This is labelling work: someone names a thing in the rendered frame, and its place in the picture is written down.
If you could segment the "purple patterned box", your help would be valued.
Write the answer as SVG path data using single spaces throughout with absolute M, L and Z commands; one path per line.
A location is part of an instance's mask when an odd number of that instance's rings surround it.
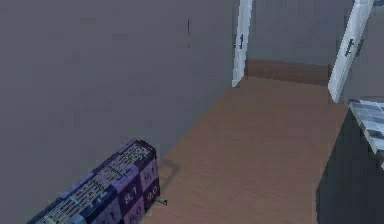
M 26 224 L 139 224 L 156 202 L 156 150 L 133 139 Z

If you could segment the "white room door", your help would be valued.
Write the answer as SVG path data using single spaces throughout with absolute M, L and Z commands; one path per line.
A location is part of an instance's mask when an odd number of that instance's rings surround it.
M 236 87 L 244 77 L 248 49 L 249 27 L 253 0 L 239 0 L 237 28 L 234 44 L 234 63 L 232 86 Z
M 335 103 L 339 101 L 349 69 L 357 55 L 362 34 L 374 2 L 375 0 L 354 0 L 354 5 L 328 82 L 328 90 Z

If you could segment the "dark cabinet with checkered top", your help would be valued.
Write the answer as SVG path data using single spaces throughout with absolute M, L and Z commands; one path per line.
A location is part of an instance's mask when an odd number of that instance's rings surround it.
M 316 212 L 318 224 L 384 224 L 384 102 L 349 102 Z

